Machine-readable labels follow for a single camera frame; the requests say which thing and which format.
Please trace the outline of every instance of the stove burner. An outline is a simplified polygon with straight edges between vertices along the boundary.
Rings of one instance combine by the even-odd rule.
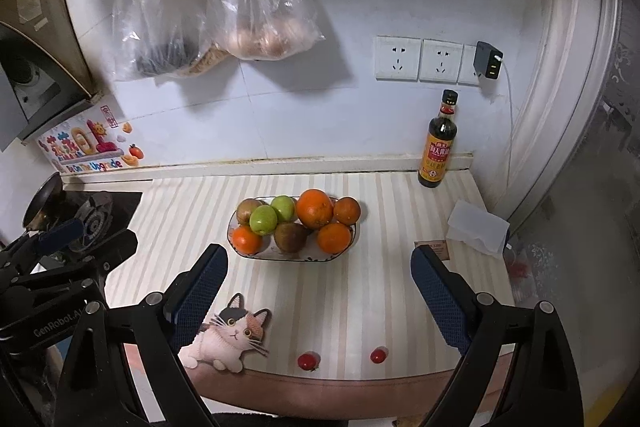
[[[113,198],[108,192],[96,192],[76,212],[84,225],[84,235],[69,244],[69,250],[82,253],[91,248],[111,226]]]

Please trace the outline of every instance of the plastic bag on floor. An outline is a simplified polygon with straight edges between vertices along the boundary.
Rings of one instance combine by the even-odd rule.
[[[209,0],[207,27],[218,47],[244,60],[281,60],[324,39],[310,0]]]
[[[115,0],[114,79],[195,76],[227,55],[210,46],[205,0]]]

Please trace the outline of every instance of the charger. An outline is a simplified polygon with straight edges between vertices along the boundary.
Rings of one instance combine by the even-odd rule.
[[[496,80],[500,74],[503,54],[487,42],[478,42],[476,56],[474,57],[474,69],[478,76],[482,75],[490,80]]]

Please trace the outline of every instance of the green apple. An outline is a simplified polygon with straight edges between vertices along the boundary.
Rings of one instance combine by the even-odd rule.
[[[249,218],[249,226],[258,235],[268,235],[278,225],[278,215],[268,204],[256,208]]]
[[[288,223],[296,217],[296,202],[288,196],[273,198],[271,207],[276,211],[279,223]]]

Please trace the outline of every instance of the bottle label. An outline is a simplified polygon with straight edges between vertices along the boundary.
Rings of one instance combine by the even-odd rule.
[[[427,137],[420,176],[429,182],[439,182],[444,178],[452,143],[453,140],[440,140],[431,134]]]

